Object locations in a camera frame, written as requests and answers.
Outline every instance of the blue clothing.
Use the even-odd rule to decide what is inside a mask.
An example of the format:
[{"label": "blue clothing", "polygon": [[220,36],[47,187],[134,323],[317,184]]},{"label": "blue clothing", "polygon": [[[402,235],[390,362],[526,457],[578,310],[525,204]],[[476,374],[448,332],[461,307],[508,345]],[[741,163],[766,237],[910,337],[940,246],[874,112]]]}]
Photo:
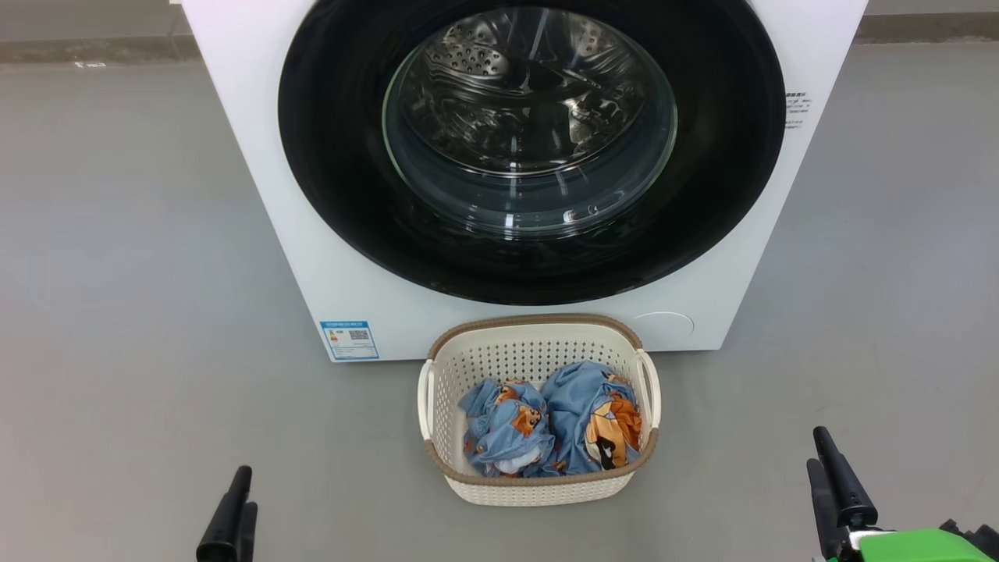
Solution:
[{"label": "blue clothing", "polygon": [[638,458],[634,391],[605,365],[562,367],[540,392],[523,380],[484,380],[459,406],[469,419],[465,455],[485,476],[585,474]]},{"label": "blue clothing", "polygon": [[562,474],[620,468],[638,458],[641,418],[634,391],[609,367],[581,361],[556,370],[541,387]]},{"label": "blue clothing", "polygon": [[462,398],[469,416],[465,455],[485,476],[555,476],[547,407],[529,383],[485,380]]}]

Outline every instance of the white plastic basket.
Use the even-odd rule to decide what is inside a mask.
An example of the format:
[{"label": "white plastic basket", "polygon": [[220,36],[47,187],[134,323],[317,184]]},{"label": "white plastic basket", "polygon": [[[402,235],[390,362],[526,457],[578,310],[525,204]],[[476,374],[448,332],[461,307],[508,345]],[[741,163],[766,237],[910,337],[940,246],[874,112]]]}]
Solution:
[{"label": "white plastic basket", "polygon": [[[603,363],[634,388],[641,416],[640,455],[622,468],[553,478],[487,478],[462,452],[468,430],[458,402],[483,379],[544,384],[576,361]],[[584,502],[617,493],[651,457],[658,437],[659,379],[641,341],[627,326],[588,314],[547,314],[464,324],[441,336],[420,373],[417,411],[431,459],[466,501],[541,506]]]}]

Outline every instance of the stainless steel drum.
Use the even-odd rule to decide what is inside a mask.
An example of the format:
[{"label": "stainless steel drum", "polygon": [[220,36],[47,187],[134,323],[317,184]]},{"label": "stainless steel drum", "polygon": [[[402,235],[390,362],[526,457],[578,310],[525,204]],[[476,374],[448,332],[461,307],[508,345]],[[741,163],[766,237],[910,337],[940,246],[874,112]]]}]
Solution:
[{"label": "stainless steel drum", "polygon": [[416,48],[385,101],[400,174],[440,214],[506,238],[566,236],[633,203],[661,171],[676,110],[647,53],[547,8],[455,22]]}]

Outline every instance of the gray floor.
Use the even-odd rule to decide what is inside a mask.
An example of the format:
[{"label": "gray floor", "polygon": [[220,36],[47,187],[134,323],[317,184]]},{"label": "gray floor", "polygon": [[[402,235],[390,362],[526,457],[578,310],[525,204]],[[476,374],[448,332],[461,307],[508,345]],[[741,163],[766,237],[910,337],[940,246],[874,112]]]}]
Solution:
[{"label": "gray floor", "polygon": [[332,366],[198,65],[0,79],[0,560],[807,560],[832,430],[886,526],[999,525],[999,44],[855,48],[725,347],[655,358],[609,500],[478,508],[412,363]]}]

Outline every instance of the front-loading washing machine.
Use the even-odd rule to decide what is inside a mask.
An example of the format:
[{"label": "front-loading washing machine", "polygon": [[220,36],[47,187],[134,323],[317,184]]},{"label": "front-loading washing machine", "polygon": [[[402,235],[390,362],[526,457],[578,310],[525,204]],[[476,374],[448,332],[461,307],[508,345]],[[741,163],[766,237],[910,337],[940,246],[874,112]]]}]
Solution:
[{"label": "front-loading washing machine", "polygon": [[866,0],[184,0],[334,361],[585,312],[717,349]]}]

